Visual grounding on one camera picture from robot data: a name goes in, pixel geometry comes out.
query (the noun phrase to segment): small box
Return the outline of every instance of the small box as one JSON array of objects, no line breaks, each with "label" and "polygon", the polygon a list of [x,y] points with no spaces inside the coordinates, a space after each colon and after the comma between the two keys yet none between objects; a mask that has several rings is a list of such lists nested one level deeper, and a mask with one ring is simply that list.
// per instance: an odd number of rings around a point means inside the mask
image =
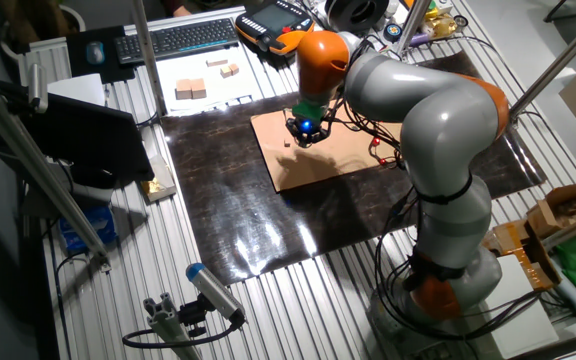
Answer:
[{"label": "small box", "polygon": [[550,289],[561,282],[546,249],[530,233],[526,220],[495,226],[482,245],[497,256],[514,254],[535,290]]},{"label": "small box", "polygon": [[237,66],[237,64],[230,64],[230,72],[232,75],[239,74],[239,66]]},{"label": "small box", "polygon": [[190,88],[192,89],[193,100],[206,98],[206,84],[204,83],[204,79],[190,80]]},{"label": "small box", "polygon": [[528,223],[539,239],[545,239],[576,222],[576,184],[553,189],[528,210]]},{"label": "small box", "polygon": [[177,80],[177,88],[175,89],[175,96],[177,97],[177,100],[192,99],[190,80],[188,79]]},{"label": "small box", "polygon": [[226,65],[226,64],[228,64],[228,59],[206,60],[206,66],[208,67]]},{"label": "small box", "polygon": [[230,66],[222,66],[221,69],[219,69],[219,71],[221,71],[221,76],[224,79],[232,76],[232,70],[230,69]]}]

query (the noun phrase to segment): keyboard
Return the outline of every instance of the keyboard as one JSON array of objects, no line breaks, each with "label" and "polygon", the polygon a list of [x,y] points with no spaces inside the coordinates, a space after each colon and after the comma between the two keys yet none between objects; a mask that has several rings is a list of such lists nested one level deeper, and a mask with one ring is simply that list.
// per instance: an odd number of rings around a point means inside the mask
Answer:
[{"label": "keyboard", "polygon": [[[230,19],[211,20],[174,28],[151,31],[156,59],[174,58],[238,43]],[[115,39],[120,64],[143,62],[137,35]]]}]

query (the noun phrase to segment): cardboard box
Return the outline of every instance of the cardboard box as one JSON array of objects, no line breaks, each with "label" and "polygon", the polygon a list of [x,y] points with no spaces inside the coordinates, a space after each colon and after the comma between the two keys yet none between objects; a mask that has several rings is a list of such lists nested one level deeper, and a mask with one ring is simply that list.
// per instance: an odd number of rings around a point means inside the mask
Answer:
[{"label": "cardboard box", "polygon": [[545,239],[576,222],[576,184],[553,189],[528,210],[528,223],[538,238]]},{"label": "cardboard box", "polygon": [[531,234],[527,220],[495,226],[484,237],[482,245],[497,256],[514,254],[533,289],[547,290],[561,278],[554,269],[541,241]]}]

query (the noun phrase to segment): black monitor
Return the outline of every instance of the black monitor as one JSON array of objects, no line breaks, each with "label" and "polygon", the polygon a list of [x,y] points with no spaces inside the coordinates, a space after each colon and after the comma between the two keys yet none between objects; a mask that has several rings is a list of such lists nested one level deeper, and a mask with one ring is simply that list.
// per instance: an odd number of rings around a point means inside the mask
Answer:
[{"label": "black monitor", "polygon": [[[0,89],[28,101],[26,87],[0,81]],[[84,177],[103,171],[122,184],[154,177],[132,114],[49,94],[45,113],[20,118],[45,155],[72,162]]]}]

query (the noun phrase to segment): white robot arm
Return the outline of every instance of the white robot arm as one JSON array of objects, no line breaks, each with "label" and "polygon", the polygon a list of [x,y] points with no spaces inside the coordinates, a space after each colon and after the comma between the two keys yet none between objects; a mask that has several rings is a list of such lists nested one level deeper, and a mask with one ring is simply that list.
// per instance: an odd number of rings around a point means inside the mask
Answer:
[{"label": "white robot arm", "polygon": [[[501,278],[496,258],[480,246],[490,225],[490,193],[468,166],[503,132],[508,102],[501,90],[478,79],[404,64],[375,51],[357,55],[358,43],[351,34],[325,31],[302,40],[296,108],[325,109],[345,81],[344,98],[355,112],[402,123],[401,154],[423,212],[412,275],[393,295],[418,323],[456,318],[485,299]],[[298,112],[287,124],[298,139],[327,136],[299,133],[300,118],[313,113]]]}]

